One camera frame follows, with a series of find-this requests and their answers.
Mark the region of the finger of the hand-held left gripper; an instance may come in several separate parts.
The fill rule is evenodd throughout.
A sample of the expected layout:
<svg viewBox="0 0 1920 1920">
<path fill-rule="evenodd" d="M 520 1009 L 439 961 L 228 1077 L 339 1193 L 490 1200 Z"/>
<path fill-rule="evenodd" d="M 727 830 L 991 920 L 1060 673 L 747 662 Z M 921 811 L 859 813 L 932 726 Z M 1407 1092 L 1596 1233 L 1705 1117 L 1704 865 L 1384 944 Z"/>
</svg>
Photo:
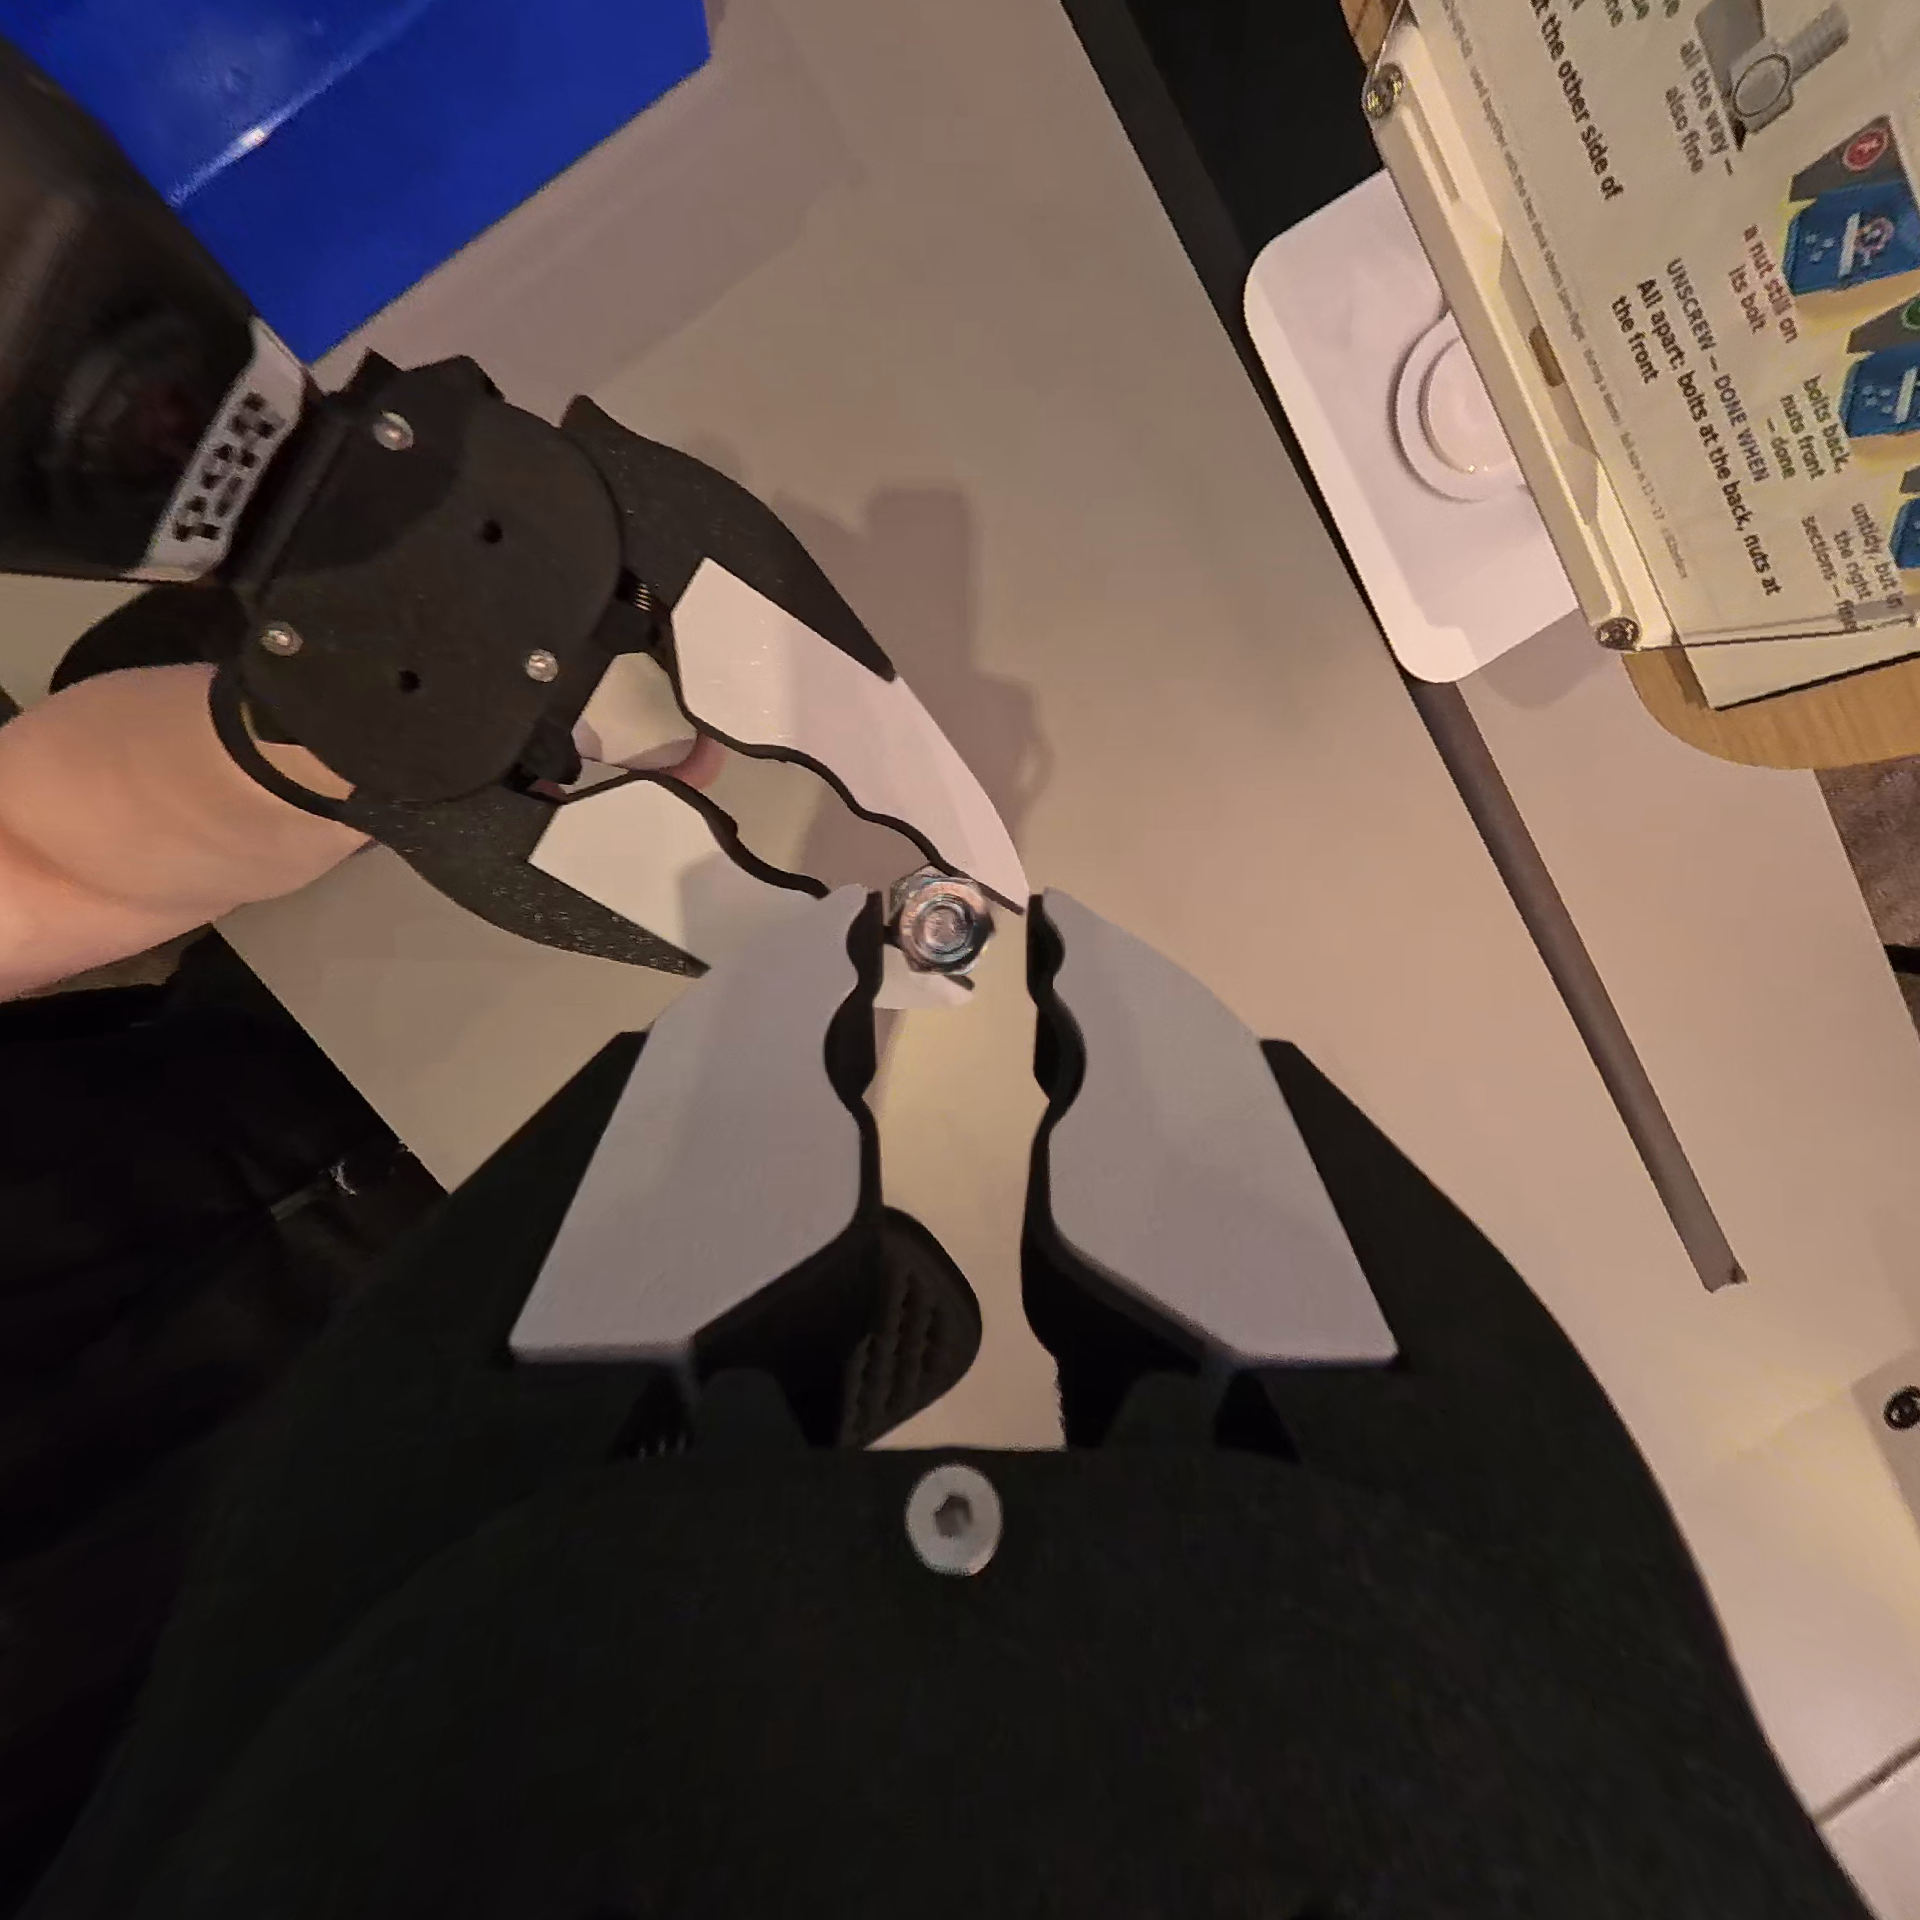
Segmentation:
<svg viewBox="0 0 1920 1920">
<path fill-rule="evenodd" d="M 1024 909 L 1020 851 L 985 787 L 901 677 L 703 561 L 667 618 L 680 706 L 731 750 L 794 762 L 873 825 L 913 841 L 943 873 Z"/>
<path fill-rule="evenodd" d="M 725 970 L 810 924 L 831 886 L 755 854 L 735 816 L 664 771 L 544 797 L 532 869 L 699 970 Z"/>
</svg>

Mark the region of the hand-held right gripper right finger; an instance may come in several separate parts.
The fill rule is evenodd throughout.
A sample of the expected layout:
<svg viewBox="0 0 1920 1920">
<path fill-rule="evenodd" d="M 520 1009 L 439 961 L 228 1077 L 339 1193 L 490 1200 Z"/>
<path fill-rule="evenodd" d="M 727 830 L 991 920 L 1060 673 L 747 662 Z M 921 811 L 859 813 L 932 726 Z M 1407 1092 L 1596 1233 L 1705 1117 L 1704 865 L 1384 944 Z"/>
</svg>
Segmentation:
<svg viewBox="0 0 1920 1920">
<path fill-rule="evenodd" d="M 1026 988 L 1045 1114 L 1021 1305 L 1063 1437 L 1095 1449 L 1139 1385 L 1211 1427 L 1271 1369 L 1401 1355 L 1260 1035 L 1199 976 L 1063 890 L 1036 899 Z"/>
</svg>

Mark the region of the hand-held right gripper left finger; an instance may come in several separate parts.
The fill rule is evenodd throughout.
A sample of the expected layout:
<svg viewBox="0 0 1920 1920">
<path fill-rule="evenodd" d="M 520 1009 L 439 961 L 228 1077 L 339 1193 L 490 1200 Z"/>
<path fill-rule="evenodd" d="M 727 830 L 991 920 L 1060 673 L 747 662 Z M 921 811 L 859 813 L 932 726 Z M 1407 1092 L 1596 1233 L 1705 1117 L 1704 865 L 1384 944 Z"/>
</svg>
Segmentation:
<svg viewBox="0 0 1920 1920">
<path fill-rule="evenodd" d="M 880 906 L 857 886 L 753 938 L 644 1033 L 513 1326 L 530 1364 L 636 1363 L 687 1401 L 772 1378 L 811 1444 L 884 1291 Z"/>
</svg>

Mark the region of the blue plastic bin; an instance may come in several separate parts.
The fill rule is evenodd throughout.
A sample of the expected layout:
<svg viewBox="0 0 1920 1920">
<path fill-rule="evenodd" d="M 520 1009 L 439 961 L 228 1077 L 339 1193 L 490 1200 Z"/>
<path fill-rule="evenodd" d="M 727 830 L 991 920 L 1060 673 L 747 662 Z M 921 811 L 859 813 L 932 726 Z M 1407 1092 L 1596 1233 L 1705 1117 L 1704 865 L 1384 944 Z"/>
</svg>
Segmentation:
<svg viewBox="0 0 1920 1920">
<path fill-rule="evenodd" d="M 319 364 L 698 73 L 703 3 L 4 3 Z"/>
</svg>

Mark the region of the person's left hand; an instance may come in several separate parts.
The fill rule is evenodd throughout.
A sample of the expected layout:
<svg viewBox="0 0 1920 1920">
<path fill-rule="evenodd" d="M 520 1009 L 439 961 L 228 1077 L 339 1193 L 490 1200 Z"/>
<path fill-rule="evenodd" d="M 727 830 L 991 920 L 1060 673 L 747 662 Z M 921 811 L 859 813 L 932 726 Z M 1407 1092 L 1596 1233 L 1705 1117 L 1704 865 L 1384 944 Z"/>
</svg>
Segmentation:
<svg viewBox="0 0 1920 1920">
<path fill-rule="evenodd" d="M 211 683 L 207 662 L 127 668 L 4 723 L 4 998 L 288 896 L 368 844 L 228 756 Z"/>
</svg>

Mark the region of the black foam pad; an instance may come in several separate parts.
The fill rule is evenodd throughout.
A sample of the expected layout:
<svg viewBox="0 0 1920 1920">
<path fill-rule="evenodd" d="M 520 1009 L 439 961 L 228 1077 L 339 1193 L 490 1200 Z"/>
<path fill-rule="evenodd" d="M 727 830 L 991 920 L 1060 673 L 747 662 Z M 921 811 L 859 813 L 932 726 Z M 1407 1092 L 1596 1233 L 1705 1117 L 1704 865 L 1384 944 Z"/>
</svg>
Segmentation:
<svg viewBox="0 0 1920 1920">
<path fill-rule="evenodd" d="M 967 1377 L 979 1353 L 976 1293 L 913 1214 L 880 1214 L 877 1261 L 871 1316 L 843 1372 L 839 1449 L 868 1449 L 920 1417 Z"/>
</svg>

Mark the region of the person's black clothing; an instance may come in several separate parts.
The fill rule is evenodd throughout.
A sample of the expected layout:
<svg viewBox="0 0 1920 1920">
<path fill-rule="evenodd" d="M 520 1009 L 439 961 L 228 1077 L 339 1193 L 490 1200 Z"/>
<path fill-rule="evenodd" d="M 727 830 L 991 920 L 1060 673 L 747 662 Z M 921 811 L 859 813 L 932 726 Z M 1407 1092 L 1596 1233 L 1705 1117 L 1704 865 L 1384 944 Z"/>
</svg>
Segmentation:
<svg viewBox="0 0 1920 1920">
<path fill-rule="evenodd" d="M 444 1195 L 225 938 L 2 1013 L 2 1914 L 121 1745 L 234 1432 Z"/>
</svg>

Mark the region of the white page holder bar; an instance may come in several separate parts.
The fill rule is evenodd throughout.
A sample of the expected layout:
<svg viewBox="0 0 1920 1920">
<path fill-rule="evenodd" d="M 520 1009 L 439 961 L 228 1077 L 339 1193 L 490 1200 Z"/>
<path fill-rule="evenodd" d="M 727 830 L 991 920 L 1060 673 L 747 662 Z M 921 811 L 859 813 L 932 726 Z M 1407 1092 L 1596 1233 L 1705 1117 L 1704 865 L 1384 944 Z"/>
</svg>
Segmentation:
<svg viewBox="0 0 1920 1920">
<path fill-rule="evenodd" d="M 1346 3 L 1362 112 L 1452 306 L 1547 541 L 1602 650 L 1676 644 L 1535 299 L 1540 258 L 1442 4 Z"/>
</svg>

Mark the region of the printed instruction sheet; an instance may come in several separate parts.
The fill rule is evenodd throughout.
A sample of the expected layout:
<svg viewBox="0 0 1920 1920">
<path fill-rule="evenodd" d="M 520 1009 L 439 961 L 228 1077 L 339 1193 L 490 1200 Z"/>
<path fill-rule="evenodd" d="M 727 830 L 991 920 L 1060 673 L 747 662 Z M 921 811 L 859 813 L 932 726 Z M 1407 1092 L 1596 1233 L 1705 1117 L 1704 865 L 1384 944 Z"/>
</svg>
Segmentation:
<svg viewBox="0 0 1920 1920">
<path fill-rule="evenodd" d="M 1408 4 L 1592 466 L 1600 621 L 1714 712 L 1915 659 L 1915 3 Z"/>
</svg>

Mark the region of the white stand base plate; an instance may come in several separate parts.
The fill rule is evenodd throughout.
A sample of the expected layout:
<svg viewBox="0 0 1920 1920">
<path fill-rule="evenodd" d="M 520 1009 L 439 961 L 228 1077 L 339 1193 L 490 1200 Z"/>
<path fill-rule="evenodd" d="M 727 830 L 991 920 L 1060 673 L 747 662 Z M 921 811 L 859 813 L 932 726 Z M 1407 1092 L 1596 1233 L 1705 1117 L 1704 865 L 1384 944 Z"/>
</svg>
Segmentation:
<svg viewBox="0 0 1920 1920">
<path fill-rule="evenodd" d="M 1413 680 L 1463 682 L 1578 612 L 1387 171 L 1271 237 L 1241 316 Z"/>
</svg>

